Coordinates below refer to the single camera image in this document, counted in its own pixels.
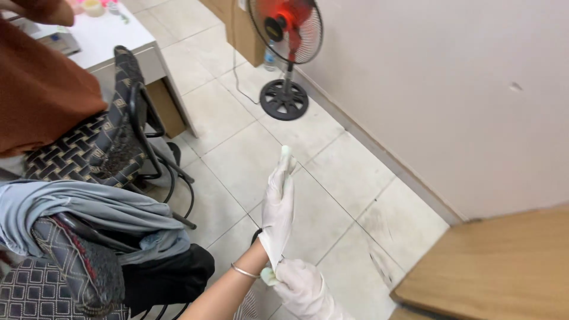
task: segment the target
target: bracelet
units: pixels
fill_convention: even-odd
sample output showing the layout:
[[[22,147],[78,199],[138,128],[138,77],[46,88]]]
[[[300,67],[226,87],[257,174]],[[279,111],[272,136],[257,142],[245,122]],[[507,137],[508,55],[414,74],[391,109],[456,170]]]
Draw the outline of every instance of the bracelet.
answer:
[[[238,273],[244,274],[248,277],[251,277],[253,279],[259,279],[261,278],[261,276],[255,276],[254,274],[250,274],[249,272],[245,271],[245,270],[241,270],[238,267],[236,267],[233,263],[231,263],[231,268],[233,268],[233,270],[237,271]]]

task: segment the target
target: gloved hand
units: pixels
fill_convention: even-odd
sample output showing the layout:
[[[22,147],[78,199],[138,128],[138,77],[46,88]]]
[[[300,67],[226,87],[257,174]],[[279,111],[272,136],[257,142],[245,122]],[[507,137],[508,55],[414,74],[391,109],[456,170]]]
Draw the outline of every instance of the gloved hand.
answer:
[[[302,260],[283,259],[273,286],[283,305],[300,320],[354,320],[329,292],[318,269]]]
[[[296,160],[288,146],[283,146],[281,159],[269,176],[262,204],[262,228],[259,240],[276,270],[292,230],[294,219],[294,184],[291,174]]]

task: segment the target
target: water bottle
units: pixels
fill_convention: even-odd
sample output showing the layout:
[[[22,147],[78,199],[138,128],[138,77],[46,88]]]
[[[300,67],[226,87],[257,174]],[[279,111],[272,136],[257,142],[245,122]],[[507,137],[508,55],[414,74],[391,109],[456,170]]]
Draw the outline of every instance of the water bottle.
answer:
[[[274,45],[275,41],[271,40],[269,42],[269,47],[274,48]],[[265,69],[269,71],[274,71],[276,69],[275,55],[269,47],[265,49]]]

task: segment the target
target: black fan base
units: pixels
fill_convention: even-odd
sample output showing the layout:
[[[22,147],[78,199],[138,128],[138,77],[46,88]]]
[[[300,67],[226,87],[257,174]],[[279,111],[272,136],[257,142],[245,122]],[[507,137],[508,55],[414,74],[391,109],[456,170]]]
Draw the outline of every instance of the black fan base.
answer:
[[[308,109],[308,95],[297,83],[290,83],[289,92],[284,92],[283,79],[273,80],[261,89],[261,107],[271,117],[290,121],[300,118]]]

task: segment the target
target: fan stand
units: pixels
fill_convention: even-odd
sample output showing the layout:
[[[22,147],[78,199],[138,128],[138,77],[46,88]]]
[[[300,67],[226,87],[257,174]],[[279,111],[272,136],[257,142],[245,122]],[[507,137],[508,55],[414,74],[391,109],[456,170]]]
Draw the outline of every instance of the fan stand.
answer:
[[[259,97],[261,107],[269,116],[277,120],[298,119],[308,109],[306,91],[292,81],[293,66],[293,63],[288,63],[284,80],[273,80],[261,89],[261,96]]]

